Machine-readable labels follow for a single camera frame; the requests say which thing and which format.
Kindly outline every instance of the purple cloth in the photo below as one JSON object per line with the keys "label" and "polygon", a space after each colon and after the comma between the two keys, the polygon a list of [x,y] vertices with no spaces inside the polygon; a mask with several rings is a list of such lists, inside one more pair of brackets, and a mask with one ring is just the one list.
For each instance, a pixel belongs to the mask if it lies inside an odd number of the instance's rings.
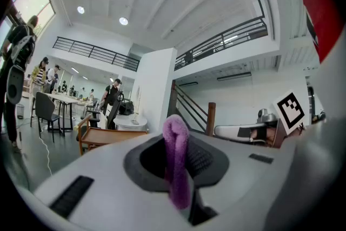
{"label": "purple cloth", "polygon": [[178,209],[190,204],[190,190],[185,168],[189,129],[178,115],[167,118],[163,124],[163,137],[166,147],[166,179],[170,183],[169,197]]}

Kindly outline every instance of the striped shirt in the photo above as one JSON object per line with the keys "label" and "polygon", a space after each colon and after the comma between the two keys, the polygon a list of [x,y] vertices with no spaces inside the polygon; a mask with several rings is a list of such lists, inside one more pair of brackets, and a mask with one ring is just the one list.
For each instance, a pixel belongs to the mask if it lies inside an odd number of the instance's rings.
{"label": "striped shirt", "polygon": [[42,82],[43,69],[40,69],[37,74],[37,81]]}

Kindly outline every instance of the trash can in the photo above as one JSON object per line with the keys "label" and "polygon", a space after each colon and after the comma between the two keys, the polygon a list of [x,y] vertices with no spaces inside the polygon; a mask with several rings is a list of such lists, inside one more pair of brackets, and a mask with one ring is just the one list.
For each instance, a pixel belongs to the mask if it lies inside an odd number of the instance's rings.
{"label": "trash can", "polygon": [[17,118],[24,119],[24,105],[17,104]]}

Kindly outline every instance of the wooden post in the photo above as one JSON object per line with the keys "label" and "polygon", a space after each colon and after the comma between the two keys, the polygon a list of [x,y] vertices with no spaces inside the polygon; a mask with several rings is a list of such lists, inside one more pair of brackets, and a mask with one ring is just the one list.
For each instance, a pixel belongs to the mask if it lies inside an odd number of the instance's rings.
{"label": "wooden post", "polygon": [[207,136],[210,136],[210,137],[212,137],[212,135],[214,133],[215,111],[216,111],[216,103],[209,102],[209,104],[208,104],[207,128],[205,130],[205,134]]}
{"label": "wooden post", "polygon": [[176,113],[178,93],[175,90],[175,80],[172,81],[171,96],[169,98],[167,117]]}

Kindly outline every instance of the black bag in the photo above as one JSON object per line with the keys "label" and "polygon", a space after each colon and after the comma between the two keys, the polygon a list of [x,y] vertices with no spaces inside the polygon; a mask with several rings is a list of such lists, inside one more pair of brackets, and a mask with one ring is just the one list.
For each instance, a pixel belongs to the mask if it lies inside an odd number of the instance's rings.
{"label": "black bag", "polygon": [[123,102],[120,105],[119,114],[124,116],[132,115],[134,113],[134,110],[135,108],[132,101]]}

